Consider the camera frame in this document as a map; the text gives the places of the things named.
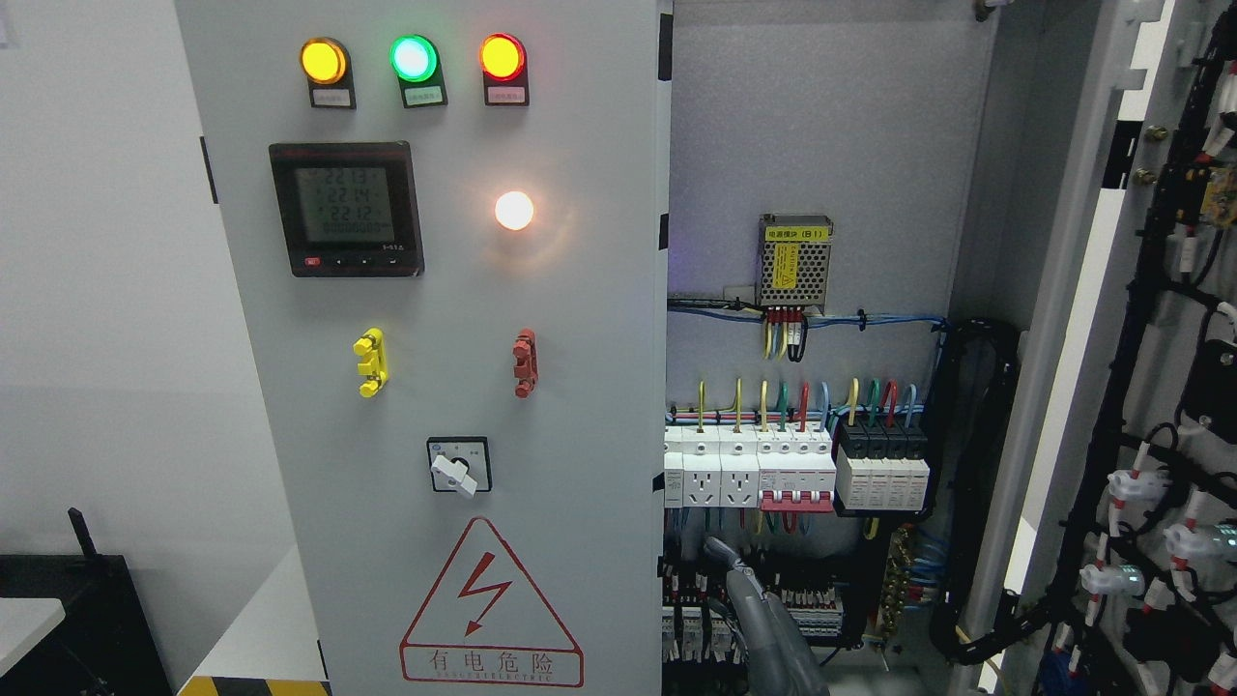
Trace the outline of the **dark grey robot hand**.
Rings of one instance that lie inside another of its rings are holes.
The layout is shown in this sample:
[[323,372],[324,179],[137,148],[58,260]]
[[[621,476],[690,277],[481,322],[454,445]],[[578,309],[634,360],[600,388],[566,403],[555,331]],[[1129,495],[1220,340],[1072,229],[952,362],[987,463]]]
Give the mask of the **dark grey robot hand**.
[[829,695],[816,656],[782,600],[766,591],[755,569],[719,538],[708,537],[705,551],[729,567],[726,590],[748,656],[748,692]]

